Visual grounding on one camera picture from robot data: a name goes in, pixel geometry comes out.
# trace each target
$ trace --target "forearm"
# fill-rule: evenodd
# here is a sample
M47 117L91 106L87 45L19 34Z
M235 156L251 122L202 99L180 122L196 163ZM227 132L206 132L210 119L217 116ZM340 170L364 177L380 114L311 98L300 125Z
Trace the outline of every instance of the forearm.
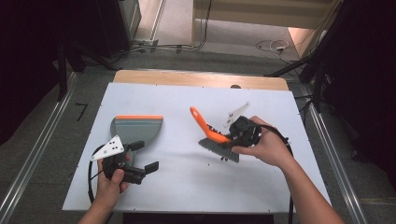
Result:
M103 207L101 204L93 203L84 217L78 224L96 224L105 223L107 217L110 215L111 209Z
M281 170L302 223L344 223L295 159L285 162Z

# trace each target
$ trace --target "orange handle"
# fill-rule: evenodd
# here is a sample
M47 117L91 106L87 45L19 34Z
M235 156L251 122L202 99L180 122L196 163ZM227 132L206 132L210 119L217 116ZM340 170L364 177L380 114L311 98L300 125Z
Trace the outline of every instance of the orange handle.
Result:
M197 121L198 125L204 131L207 138L209 138L217 143L227 143L227 142L231 141L226 136L210 130L209 127L207 127L204 117L202 117L202 115L199 113L197 108L195 108L194 106L190 107L190 112L191 112L192 116L195 118L195 120Z

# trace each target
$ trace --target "white object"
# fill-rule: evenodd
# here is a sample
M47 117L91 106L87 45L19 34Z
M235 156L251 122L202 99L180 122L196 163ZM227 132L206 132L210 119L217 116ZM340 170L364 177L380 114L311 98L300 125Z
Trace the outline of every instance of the white object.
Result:
M228 114L228 118L225 121L225 124L223 124L224 128L230 127L241 115L245 112L245 110L248 109L249 102L246 102L244 105L241 107L235 109L235 111L231 112Z
M119 136L116 135L91 157L91 161L97 161L106 157L117 155L123 151L124 148L122 146L122 142Z
M89 160L93 151L111 138L110 123L115 116L161 114L166 118L161 131L136 151L134 162L135 167L144 167L158 161L160 169L146 176L141 185L130 185L115 211L287 213L290 192L277 167L245 155L239 157L239 163L221 161L220 156L198 144L205 134L191 115L192 105L199 108L207 123L222 128L224 116L220 112L233 111L235 103L242 105L247 99L250 107L244 116L257 115L289 138L295 159L329 202L291 91L109 83L63 210L85 211L90 207ZM97 166L92 167L92 173L97 173ZM92 180L93 190L96 180Z

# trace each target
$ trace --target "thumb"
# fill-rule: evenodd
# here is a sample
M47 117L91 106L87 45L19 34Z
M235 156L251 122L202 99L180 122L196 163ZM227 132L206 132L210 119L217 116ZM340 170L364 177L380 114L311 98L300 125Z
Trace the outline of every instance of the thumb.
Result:
M113 177L111 177L111 183L119 185L122 181L124 177L124 171L121 169L117 169L114 174Z
M249 147L235 146L232 148L232 151L238 154L252 155L252 150Z

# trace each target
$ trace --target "hand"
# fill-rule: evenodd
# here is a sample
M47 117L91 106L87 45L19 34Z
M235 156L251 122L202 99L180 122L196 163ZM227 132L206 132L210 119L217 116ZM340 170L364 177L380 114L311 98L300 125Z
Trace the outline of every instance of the hand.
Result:
M272 126L266 123L262 119L254 116L250 118L253 122L257 124L264 124ZM233 152L255 156L257 159L264 161L270 165L281 167L282 164L292 159L288 149L282 140L275 133L262 128L262 136L260 142L254 147L233 147Z
M98 160L98 171L103 170L102 161ZM128 188L128 183L121 183L123 177L124 171L121 169L114 172L111 180L107 179L105 174L101 172L98 175L96 197L93 202L106 210L108 209L108 211L112 210L120 197L120 193Z

